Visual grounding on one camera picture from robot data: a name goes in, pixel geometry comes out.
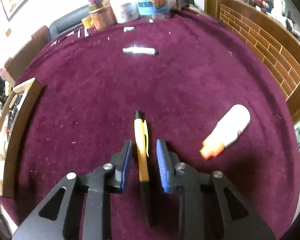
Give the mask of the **white glue bottle orange cap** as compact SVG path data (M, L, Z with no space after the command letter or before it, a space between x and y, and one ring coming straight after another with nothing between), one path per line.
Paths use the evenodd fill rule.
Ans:
M201 156L204 159L219 156L239 138L250 120L251 116L247 107L239 104L232 106L202 142Z

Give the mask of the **yellow black pen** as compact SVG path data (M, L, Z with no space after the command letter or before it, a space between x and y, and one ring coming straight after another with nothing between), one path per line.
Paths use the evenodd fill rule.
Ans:
M139 181L148 182L147 158L149 157L149 136L147 121L140 110L134 112L134 136L138 155Z

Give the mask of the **blue silver clear pen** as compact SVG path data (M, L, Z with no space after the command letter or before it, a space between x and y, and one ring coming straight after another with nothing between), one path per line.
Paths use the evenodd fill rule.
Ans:
M140 54L140 55L157 55L158 52L154 48L148 47L128 47L123 48L122 51L127 54Z

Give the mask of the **cardboard box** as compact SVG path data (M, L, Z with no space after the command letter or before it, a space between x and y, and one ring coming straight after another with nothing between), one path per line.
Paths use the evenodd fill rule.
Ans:
M15 86L3 106L0 116L0 195L4 198L14 195L20 142L42 87L33 77Z

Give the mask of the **maroon tablecloth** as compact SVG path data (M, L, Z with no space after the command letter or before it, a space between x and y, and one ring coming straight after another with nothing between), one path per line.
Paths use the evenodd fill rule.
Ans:
M18 155L12 199L5 210L21 224L68 173L85 174L134 139L134 112L149 127L149 171L154 216L149 227L133 162L127 188L111 197L113 239L175 239L178 200L160 187L155 145L159 138L199 171L222 171L281 238L295 215L300 158L282 91L254 51L220 22L189 10L154 21L121 25L88 37L72 35L45 48L18 82L36 78L43 91ZM128 47L158 54L127 54ZM219 156L204 159L202 142L234 105L251 120Z

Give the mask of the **brown chair back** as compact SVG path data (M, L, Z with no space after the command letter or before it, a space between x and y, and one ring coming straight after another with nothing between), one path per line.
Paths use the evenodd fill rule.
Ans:
M44 25L31 35L31 39L13 57L7 59L4 66L0 68L2 78L14 87L26 67L48 44L49 40L49 29Z

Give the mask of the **wooden brick pattern counter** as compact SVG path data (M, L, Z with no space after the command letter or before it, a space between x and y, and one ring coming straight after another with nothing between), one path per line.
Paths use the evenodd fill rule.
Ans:
M300 42L281 24L238 0L205 0L205 11L248 44L269 69L300 121Z

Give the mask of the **metal tweezers tools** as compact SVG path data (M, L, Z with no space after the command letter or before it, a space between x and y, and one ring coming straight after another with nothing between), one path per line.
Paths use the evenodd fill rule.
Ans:
M80 38L80 37L81 37L81 33L83 33L83 37L88 37L88 36L89 36L89 31L88 31L88 29L87 29L86 27L80 27L80 28L78 28L78 29L76 29L76 30L73 30L73 31L67 33L65 36L63 36L63 37L61 37L61 38L55 40L54 42L52 42L52 43L50 44L50 47L53 47L54 45L56 45L56 44L62 42L62 41L65 40L66 38L68 38L68 37L70 37L70 36L72 36L72 35L75 35L75 34L77 35L78 38Z

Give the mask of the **dark grey sofa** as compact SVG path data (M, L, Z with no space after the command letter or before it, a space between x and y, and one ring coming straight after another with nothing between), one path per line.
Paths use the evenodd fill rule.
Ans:
M53 21L49 27L50 40L82 25L82 19L87 16L89 16L89 7L85 5Z

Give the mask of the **amber honey jar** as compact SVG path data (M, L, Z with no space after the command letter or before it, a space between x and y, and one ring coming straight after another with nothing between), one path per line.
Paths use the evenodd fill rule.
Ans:
M116 24L116 18L110 5L93 10L89 14L96 30Z

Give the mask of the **white green tumbler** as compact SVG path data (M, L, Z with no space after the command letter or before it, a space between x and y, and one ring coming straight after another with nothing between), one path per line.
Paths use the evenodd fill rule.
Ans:
M275 10L275 14L279 16L285 16L286 15L285 0L273 0L273 9Z

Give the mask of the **red blue lid jar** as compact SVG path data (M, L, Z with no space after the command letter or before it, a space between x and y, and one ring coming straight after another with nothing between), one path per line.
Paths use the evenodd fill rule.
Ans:
M89 10L94 11L103 7L103 0L88 0Z

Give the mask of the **white label jar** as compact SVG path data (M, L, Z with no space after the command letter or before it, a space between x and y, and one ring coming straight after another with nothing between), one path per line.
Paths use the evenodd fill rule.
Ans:
M118 24L139 18L138 6L133 0L109 0L109 2Z

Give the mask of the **large cartoon label clear jar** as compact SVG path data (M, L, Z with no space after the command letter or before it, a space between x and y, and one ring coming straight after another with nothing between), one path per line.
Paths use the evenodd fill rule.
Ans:
M136 0L136 3L141 17L163 19L170 12L168 0Z

